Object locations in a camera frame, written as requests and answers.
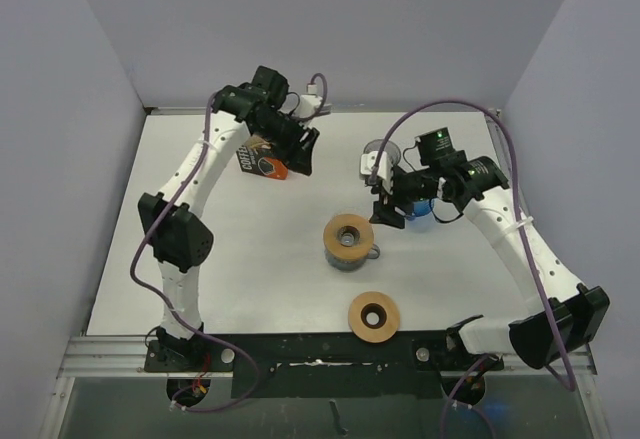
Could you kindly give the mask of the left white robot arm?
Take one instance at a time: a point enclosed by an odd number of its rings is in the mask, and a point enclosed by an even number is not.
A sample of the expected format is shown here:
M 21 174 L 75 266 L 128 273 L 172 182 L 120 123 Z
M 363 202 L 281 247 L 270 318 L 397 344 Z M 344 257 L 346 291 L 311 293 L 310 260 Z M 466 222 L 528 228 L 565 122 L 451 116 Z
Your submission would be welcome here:
M 151 247 L 162 276 L 162 286 L 156 291 L 164 303 L 158 341 L 180 369 L 200 364 L 202 342 L 208 338 L 199 313 L 199 272 L 213 248 L 214 236 L 202 214 L 229 161 L 257 136 L 288 170 L 305 176 L 312 172 L 319 132 L 309 123 L 326 105 L 327 79 L 314 74 L 298 105 L 284 112 L 288 94 L 287 79 L 265 66 L 256 69 L 251 81 L 213 93 L 205 106 L 199 140 L 170 180 L 138 201 L 144 231 L 141 245 Z

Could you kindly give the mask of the orange coffee filter box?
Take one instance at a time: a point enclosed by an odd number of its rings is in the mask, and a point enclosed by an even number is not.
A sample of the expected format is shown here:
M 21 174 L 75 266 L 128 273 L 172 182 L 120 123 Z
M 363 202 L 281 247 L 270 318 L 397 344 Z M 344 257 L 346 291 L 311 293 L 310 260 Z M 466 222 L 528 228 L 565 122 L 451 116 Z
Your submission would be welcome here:
M 244 173 L 275 180 L 285 180 L 289 175 L 287 167 L 276 158 L 272 145 L 257 135 L 252 135 L 238 148 L 236 157 Z

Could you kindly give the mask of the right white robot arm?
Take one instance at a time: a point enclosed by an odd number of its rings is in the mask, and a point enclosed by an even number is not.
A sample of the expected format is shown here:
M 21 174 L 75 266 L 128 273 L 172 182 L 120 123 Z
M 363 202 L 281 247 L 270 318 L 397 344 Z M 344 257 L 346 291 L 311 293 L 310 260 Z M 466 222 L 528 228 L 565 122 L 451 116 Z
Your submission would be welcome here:
M 481 315 L 455 327 L 445 343 L 448 361 L 469 367 L 481 354 L 515 354 L 533 369 L 547 368 L 588 344 L 610 306 L 599 286 L 587 287 L 550 249 L 513 198 L 509 181 L 489 157 L 470 159 L 454 148 L 447 129 L 416 138 L 421 169 L 400 167 L 397 146 L 368 143 L 360 176 L 372 188 L 371 223 L 402 229 L 420 201 L 440 199 L 455 207 L 484 236 L 500 258 L 524 301 L 522 318 Z

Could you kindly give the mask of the grey glass carafe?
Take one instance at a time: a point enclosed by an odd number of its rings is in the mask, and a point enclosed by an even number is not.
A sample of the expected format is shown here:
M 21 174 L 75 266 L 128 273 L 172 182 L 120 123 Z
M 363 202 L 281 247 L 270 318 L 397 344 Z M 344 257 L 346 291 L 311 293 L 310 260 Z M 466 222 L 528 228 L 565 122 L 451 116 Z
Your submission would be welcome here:
M 327 263 L 334 269 L 341 272 L 353 272 L 360 269 L 367 261 L 376 260 L 381 255 L 381 250 L 377 244 L 374 244 L 361 258 L 357 259 L 344 259 L 335 254 L 332 254 L 328 250 L 324 251 L 325 259 Z

